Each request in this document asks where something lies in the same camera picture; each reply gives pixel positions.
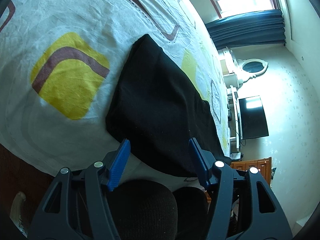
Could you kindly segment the black studded pants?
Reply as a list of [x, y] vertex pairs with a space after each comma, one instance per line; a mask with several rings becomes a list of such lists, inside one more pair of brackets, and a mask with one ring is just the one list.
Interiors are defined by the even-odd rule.
[[194, 177], [188, 143], [195, 138], [216, 160], [224, 155], [209, 103], [187, 75], [149, 36], [132, 46], [107, 113], [106, 130], [127, 139], [149, 167], [176, 177]]

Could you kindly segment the dark blue right curtain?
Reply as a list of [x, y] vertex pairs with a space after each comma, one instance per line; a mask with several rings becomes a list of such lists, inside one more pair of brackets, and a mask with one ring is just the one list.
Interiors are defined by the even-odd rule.
[[279, 9], [247, 12], [205, 24], [218, 50], [264, 44], [285, 44], [285, 22]]

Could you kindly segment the white dressing table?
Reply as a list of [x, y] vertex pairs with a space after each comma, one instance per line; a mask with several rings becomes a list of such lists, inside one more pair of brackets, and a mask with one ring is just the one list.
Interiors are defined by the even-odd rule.
[[235, 88], [240, 87], [240, 81], [238, 79], [238, 63], [230, 48], [225, 47], [218, 51], [219, 61], [222, 68], [223, 80], [227, 88], [233, 86]]

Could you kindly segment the white oval vanity mirror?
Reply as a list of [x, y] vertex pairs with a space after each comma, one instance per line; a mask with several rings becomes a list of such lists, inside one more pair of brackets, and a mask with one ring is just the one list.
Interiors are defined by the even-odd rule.
[[240, 83], [263, 75], [268, 68], [268, 62], [261, 59], [238, 60], [237, 63], [237, 78]]

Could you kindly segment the white tv stand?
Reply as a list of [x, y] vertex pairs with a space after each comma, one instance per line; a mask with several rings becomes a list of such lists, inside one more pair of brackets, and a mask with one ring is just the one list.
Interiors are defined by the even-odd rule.
[[227, 88], [229, 155], [232, 161], [242, 161], [242, 127], [238, 91], [230, 85]]

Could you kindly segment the patterned white bed sheet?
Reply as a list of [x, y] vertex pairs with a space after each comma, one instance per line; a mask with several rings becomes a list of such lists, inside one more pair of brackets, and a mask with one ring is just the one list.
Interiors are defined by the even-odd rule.
[[189, 0], [1, 0], [1, 144], [51, 175], [115, 150], [104, 119], [129, 51], [144, 34], [209, 102], [229, 161], [226, 85]]

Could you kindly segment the black flat television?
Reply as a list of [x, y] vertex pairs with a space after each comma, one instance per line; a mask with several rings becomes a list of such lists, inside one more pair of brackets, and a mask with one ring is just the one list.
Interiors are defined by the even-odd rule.
[[266, 115], [259, 96], [239, 99], [242, 139], [269, 136]]

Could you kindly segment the wooden drawer cabinet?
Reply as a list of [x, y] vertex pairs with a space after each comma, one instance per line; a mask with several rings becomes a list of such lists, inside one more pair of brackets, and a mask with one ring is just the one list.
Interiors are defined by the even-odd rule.
[[233, 161], [230, 167], [237, 170], [240, 176], [244, 176], [244, 173], [252, 167], [255, 167], [259, 173], [266, 180], [267, 184], [271, 184], [271, 166], [272, 158], [264, 158], [257, 160], [246, 160], [246, 161]]

